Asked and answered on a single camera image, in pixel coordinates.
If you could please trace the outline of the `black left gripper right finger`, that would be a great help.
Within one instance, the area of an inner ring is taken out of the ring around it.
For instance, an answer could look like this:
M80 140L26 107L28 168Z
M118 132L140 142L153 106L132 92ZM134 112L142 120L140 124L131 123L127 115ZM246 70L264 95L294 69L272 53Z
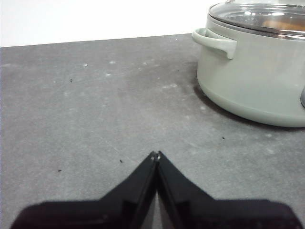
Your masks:
M158 194L177 229L300 229L286 204L267 199L214 199L157 154Z

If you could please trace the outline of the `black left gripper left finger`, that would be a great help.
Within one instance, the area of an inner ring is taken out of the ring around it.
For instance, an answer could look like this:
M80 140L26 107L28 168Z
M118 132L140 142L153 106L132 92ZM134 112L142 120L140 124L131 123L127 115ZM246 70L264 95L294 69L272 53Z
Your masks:
M151 152L98 200L42 202L24 208L13 229L139 229L156 193L158 153Z

